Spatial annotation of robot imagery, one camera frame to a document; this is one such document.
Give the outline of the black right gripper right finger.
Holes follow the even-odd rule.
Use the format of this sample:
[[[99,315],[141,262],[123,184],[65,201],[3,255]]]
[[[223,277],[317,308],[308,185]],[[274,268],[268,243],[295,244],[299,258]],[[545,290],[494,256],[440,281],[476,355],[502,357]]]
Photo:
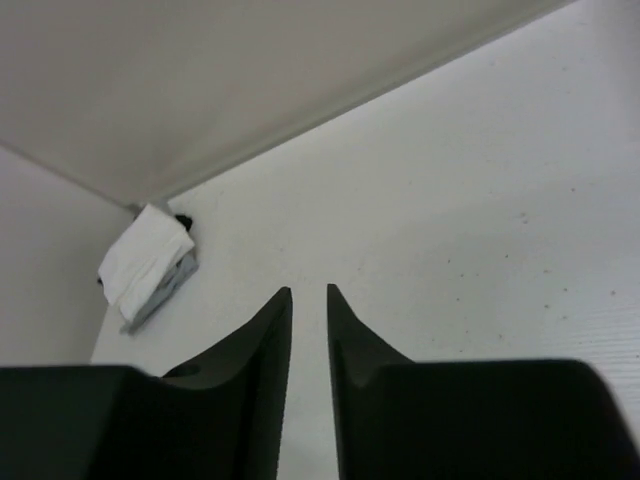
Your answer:
[[[327,329],[343,479],[639,475],[631,432],[584,362],[415,362],[361,322],[335,285]]]

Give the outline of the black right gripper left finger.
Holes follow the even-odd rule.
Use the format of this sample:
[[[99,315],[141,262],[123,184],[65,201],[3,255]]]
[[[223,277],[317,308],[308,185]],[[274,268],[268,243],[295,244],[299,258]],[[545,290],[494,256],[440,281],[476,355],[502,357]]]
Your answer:
[[[125,365],[3,369],[2,477],[275,478],[292,307],[290,289],[280,289],[161,376]]]

